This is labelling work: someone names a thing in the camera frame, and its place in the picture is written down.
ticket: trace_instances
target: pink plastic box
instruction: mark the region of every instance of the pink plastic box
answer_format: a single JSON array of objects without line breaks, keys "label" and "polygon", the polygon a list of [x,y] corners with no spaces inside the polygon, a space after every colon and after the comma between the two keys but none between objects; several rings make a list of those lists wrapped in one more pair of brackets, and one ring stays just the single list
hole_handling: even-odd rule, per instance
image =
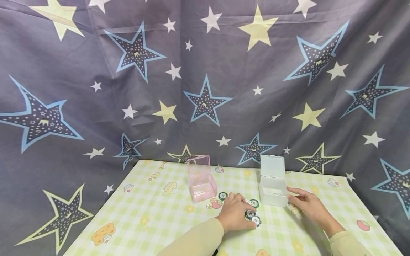
[{"label": "pink plastic box", "polygon": [[189,191],[194,202],[216,197],[218,186],[211,174],[209,156],[188,159]]}]

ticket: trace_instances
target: navy star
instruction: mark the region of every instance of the navy star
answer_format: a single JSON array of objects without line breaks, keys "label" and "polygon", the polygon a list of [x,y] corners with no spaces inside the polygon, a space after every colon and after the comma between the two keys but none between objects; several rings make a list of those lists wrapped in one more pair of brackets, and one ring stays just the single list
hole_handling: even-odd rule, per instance
[{"label": "navy star", "polygon": [[137,33],[131,41],[112,34],[107,30],[104,31],[124,53],[118,65],[117,72],[131,66],[136,66],[144,80],[148,82],[147,62],[166,58],[164,55],[146,47],[144,22],[141,23],[141,26],[139,26]]},{"label": "navy star", "polygon": [[130,141],[130,139],[123,133],[121,137],[121,144],[122,144],[122,149],[121,153],[116,155],[115,157],[126,157],[124,164],[123,164],[123,170],[125,169],[125,166],[129,161],[134,159],[134,156],[141,156],[141,154],[137,150],[137,146],[141,143],[143,143],[145,140],[135,140],[135,141]]},{"label": "navy star", "polygon": [[215,124],[219,126],[218,115],[216,109],[227,103],[233,98],[215,97],[212,96],[211,87],[209,86],[208,74],[205,76],[200,94],[193,94],[184,91],[188,99],[195,105],[194,113],[191,117],[191,122],[197,120],[201,116],[207,116]]},{"label": "navy star", "polygon": [[193,159],[193,158],[196,158],[196,157],[199,157],[199,156],[203,156],[203,155],[192,155],[191,152],[189,152],[188,145],[185,145],[184,151],[182,152],[181,155],[171,154],[171,153],[168,153],[168,152],[167,152],[167,154],[170,157],[178,159],[178,163],[186,163],[189,159]]},{"label": "navy star", "polygon": [[349,21],[321,46],[309,43],[297,37],[305,61],[288,75],[284,81],[308,76],[309,83],[307,85],[309,85],[319,72],[336,56],[335,51],[348,25]]},{"label": "navy star", "polygon": [[396,194],[407,218],[410,220],[410,169],[402,172],[383,159],[380,159],[380,162],[386,173],[387,180],[374,186],[372,189]]},{"label": "navy star", "polygon": [[23,128],[21,153],[34,142],[49,135],[83,140],[83,138],[64,121],[62,106],[66,100],[44,104],[26,88],[10,76],[24,97],[26,110],[22,112],[0,113],[0,122]]},{"label": "navy star", "polygon": [[342,156],[325,156],[325,143],[323,142],[313,156],[300,156],[296,157],[296,159],[305,164],[300,172],[308,172],[313,170],[319,174],[325,174],[325,164],[330,163],[339,157]]},{"label": "navy star", "polygon": [[273,149],[277,145],[265,145],[265,144],[260,144],[259,141],[259,133],[253,138],[251,143],[245,144],[245,145],[240,145],[237,146],[236,148],[239,148],[244,152],[242,155],[241,160],[239,161],[238,165],[241,165],[249,160],[254,160],[257,163],[260,163],[260,155],[265,153],[268,150]]},{"label": "navy star", "polygon": [[374,77],[370,80],[370,82],[358,91],[346,91],[350,94],[354,102],[350,105],[350,107],[346,110],[346,112],[342,115],[349,114],[350,112],[362,108],[366,111],[373,119],[376,119],[376,103],[377,99],[387,96],[392,93],[396,93],[408,87],[400,87],[400,86],[380,86],[380,79],[382,76],[384,65],[380,68],[380,70],[374,75]]},{"label": "navy star", "polygon": [[55,233],[55,254],[57,255],[66,241],[71,226],[94,216],[81,208],[83,187],[84,184],[77,189],[69,201],[43,190],[51,203],[54,211],[54,217],[36,232],[16,245],[31,242]]}]

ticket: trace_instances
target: hand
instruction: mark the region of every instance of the hand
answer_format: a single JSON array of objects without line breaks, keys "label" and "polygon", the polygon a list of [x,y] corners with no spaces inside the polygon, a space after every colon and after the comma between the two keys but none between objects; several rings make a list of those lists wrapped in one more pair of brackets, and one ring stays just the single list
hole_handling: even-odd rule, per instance
[{"label": "hand", "polygon": [[222,224],[226,232],[242,229],[255,229],[256,224],[245,219],[246,210],[256,212],[256,209],[245,203],[245,198],[241,194],[229,193],[225,198],[221,213],[215,217]]},{"label": "hand", "polygon": [[292,193],[299,194],[297,196],[288,195],[289,202],[299,207],[309,219],[325,231],[329,238],[345,230],[315,194],[300,188],[286,187],[286,189]]}]

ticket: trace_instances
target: table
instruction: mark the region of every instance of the table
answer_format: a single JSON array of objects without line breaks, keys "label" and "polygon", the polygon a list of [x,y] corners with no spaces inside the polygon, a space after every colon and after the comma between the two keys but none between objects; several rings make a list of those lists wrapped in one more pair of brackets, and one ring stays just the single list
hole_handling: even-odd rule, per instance
[{"label": "table", "polygon": [[[259,169],[216,168],[218,193],[259,201]],[[345,177],[286,172],[285,178],[289,186],[317,194],[374,256],[402,255]],[[194,225],[217,216],[220,207],[218,200],[193,203],[186,164],[140,160],[64,255],[154,256]],[[257,214],[260,227],[226,234],[218,256],[255,256],[260,250],[257,256],[330,255],[324,232],[293,205],[261,204]]]}]

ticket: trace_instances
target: sleeve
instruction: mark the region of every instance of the sleeve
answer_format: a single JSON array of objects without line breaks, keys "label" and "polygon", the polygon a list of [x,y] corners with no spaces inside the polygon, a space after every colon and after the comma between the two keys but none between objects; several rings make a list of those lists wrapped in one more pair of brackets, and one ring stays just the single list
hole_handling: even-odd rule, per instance
[{"label": "sleeve", "polygon": [[169,244],[157,256],[212,256],[224,233],[219,220],[209,219]]},{"label": "sleeve", "polygon": [[342,231],[330,238],[333,256],[372,256],[371,253],[349,232]]}]

